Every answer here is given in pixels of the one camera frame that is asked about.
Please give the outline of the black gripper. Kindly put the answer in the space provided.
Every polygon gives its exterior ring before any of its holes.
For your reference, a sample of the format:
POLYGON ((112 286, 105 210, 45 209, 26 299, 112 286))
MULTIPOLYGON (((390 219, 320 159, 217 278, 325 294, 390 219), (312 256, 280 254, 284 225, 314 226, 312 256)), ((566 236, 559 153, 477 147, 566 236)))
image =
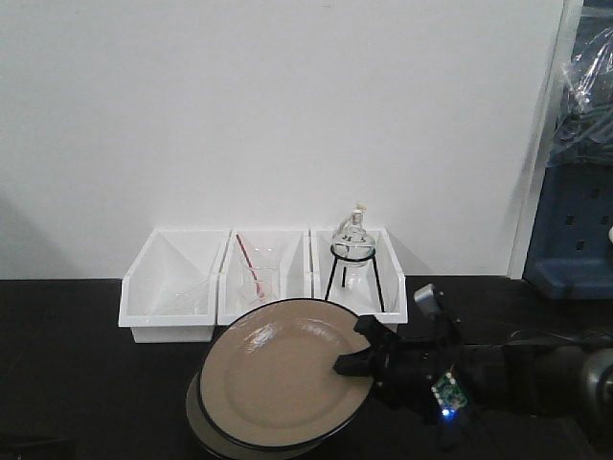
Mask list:
POLYGON ((432 425, 441 421, 431 385, 455 361, 439 340, 402 339, 374 315, 361 315, 353 330, 369 345, 362 351, 340 355, 333 370, 345 377, 373 377, 372 395, 396 409, 407 407, 432 425))

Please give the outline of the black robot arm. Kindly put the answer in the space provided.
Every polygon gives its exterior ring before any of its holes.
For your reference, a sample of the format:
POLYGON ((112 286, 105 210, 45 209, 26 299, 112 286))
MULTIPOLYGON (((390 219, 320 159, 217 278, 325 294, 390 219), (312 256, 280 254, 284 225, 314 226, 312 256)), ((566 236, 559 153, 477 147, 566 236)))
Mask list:
POLYGON ((372 315, 359 317, 353 329, 369 345, 339 356, 334 371, 371 378, 377 399, 435 426, 443 450, 469 439, 486 409, 569 417, 596 433, 612 426, 611 334, 513 334, 502 344, 474 344, 458 320, 445 313, 428 318, 430 334, 411 338, 372 315))

